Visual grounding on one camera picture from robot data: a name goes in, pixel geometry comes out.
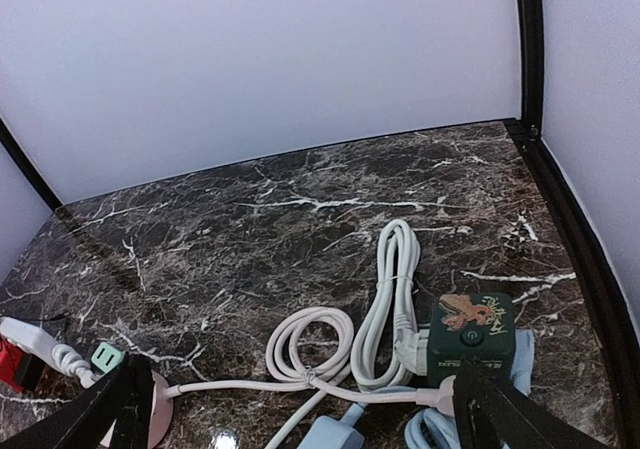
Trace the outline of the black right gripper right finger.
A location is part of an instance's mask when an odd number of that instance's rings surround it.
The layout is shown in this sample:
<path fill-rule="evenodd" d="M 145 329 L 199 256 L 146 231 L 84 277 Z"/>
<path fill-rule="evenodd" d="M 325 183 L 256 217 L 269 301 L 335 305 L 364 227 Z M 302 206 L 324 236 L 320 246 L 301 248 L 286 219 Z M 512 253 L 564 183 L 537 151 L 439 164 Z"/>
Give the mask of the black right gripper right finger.
<path fill-rule="evenodd" d="M 603 448 L 605 445 L 553 416 L 504 375 L 465 361 L 453 384 L 463 448 Z"/>

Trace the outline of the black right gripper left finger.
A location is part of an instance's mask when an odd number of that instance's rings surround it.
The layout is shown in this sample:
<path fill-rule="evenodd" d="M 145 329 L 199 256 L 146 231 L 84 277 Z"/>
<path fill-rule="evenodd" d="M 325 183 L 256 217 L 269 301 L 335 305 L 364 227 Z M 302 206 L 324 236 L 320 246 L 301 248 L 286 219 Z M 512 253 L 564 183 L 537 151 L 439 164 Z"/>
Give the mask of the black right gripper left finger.
<path fill-rule="evenodd" d="M 3 448 L 96 448 L 112 431 L 112 448 L 146 448 L 153 379 L 149 360 L 122 362 L 58 412 L 1 443 Z"/>

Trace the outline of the white multi-socket power strip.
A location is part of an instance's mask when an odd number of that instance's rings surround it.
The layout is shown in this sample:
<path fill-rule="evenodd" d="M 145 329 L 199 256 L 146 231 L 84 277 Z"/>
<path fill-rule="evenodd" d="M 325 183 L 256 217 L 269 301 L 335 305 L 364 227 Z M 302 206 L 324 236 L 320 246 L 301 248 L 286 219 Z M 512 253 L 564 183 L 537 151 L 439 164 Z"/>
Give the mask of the white multi-socket power strip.
<path fill-rule="evenodd" d="M 57 342 L 44 329 L 14 318 L 2 317 L 0 332 L 12 345 L 55 368 L 52 351 Z"/>

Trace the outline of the red cube socket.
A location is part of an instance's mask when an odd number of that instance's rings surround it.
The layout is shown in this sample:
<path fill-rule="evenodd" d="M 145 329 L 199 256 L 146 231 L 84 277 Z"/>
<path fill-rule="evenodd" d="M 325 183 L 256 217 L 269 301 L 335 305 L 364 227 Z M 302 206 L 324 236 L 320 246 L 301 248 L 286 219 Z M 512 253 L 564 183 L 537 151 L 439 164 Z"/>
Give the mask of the red cube socket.
<path fill-rule="evenodd" d="M 44 370 L 44 362 L 38 357 L 1 338 L 1 382 L 18 393 L 34 391 Z"/>

